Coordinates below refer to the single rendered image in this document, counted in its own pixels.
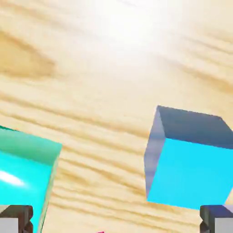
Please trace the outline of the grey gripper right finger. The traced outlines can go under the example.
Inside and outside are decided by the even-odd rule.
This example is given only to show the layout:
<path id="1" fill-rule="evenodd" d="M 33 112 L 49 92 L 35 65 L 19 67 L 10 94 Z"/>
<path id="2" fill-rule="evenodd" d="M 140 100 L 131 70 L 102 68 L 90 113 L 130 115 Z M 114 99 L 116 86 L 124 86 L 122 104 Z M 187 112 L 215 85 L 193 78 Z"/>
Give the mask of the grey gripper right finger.
<path id="1" fill-rule="evenodd" d="M 200 233 L 233 233 L 233 205 L 202 205 Z"/>

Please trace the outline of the large sky blue box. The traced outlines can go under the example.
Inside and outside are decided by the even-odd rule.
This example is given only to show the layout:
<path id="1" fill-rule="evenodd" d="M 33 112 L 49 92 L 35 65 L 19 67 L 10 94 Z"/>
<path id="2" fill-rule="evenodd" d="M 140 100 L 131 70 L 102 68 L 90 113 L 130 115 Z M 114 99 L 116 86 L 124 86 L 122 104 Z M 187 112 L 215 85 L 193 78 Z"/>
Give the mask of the large sky blue box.
<path id="1" fill-rule="evenodd" d="M 219 116 L 158 106 L 144 171 L 148 202 L 223 205 L 233 189 L 233 130 Z"/>

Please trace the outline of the large turquoise box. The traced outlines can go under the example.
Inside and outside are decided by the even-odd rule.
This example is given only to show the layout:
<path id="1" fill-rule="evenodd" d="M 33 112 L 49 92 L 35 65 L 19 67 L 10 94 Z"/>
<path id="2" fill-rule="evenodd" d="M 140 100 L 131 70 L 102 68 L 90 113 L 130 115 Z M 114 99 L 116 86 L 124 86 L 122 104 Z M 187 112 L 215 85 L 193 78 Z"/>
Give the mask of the large turquoise box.
<path id="1" fill-rule="evenodd" d="M 31 205 L 42 233 L 62 144 L 0 126 L 0 205 Z"/>

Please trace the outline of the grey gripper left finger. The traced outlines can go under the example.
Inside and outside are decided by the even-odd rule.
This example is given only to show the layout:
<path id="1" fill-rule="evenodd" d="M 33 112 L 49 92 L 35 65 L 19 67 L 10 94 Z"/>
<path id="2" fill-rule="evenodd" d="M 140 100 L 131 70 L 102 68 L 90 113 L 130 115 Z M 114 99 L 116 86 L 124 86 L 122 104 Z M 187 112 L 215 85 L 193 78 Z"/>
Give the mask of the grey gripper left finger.
<path id="1" fill-rule="evenodd" d="M 0 213 L 0 233 L 33 233 L 33 207 L 9 205 Z"/>

